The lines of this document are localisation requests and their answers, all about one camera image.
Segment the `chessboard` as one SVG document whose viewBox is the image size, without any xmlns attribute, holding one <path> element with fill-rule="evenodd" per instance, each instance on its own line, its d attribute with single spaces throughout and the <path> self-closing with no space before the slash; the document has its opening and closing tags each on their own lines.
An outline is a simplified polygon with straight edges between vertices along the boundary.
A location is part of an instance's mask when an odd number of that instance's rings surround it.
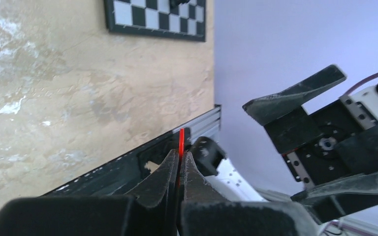
<svg viewBox="0 0 378 236">
<path fill-rule="evenodd" d="M 105 0 L 110 33 L 206 41 L 206 1 L 170 9 L 168 0 Z"/>
</svg>

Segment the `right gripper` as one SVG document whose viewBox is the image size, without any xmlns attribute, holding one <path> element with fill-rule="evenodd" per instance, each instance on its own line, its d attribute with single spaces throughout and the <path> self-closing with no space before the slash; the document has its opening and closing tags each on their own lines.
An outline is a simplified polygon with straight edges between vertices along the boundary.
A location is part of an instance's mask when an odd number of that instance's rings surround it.
<svg viewBox="0 0 378 236">
<path fill-rule="evenodd" d="M 296 180 L 310 188 L 291 199 L 317 223 L 378 205 L 378 73 L 312 114 L 303 108 L 346 78 L 332 64 L 243 105 L 264 126 Z"/>
</svg>

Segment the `red key tag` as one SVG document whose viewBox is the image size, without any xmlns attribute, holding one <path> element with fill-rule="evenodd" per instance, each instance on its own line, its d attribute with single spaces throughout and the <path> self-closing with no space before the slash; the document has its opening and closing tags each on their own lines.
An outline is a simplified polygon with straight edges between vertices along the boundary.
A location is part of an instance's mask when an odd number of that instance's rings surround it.
<svg viewBox="0 0 378 236">
<path fill-rule="evenodd" d="M 182 161 L 185 151 L 185 129 L 181 128 L 179 131 L 179 161 Z"/>
</svg>

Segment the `black chess piece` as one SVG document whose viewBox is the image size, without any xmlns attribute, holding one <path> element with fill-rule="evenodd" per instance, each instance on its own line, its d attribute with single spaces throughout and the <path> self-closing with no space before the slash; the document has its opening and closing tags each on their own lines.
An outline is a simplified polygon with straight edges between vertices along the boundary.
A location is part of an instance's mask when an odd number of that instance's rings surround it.
<svg viewBox="0 0 378 236">
<path fill-rule="evenodd" d="M 181 4 L 187 4 L 190 0 L 169 0 L 170 9 L 174 9 Z"/>
</svg>

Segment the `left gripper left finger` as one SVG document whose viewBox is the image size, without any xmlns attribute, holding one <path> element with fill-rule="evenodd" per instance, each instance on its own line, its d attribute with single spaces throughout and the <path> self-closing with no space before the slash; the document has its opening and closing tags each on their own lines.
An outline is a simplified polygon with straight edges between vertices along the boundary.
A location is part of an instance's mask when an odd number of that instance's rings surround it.
<svg viewBox="0 0 378 236">
<path fill-rule="evenodd" d="M 14 199 L 0 210 L 0 236 L 164 236 L 176 232 L 179 156 L 169 152 L 123 195 Z"/>
</svg>

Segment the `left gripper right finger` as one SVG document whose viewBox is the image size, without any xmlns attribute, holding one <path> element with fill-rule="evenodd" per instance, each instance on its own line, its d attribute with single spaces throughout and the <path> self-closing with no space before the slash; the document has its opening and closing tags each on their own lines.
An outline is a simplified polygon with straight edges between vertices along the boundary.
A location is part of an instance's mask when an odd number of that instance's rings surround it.
<svg viewBox="0 0 378 236">
<path fill-rule="evenodd" d="M 184 236 L 315 236 L 317 227 L 295 202 L 230 201 L 184 155 L 180 224 Z"/>
</svg>

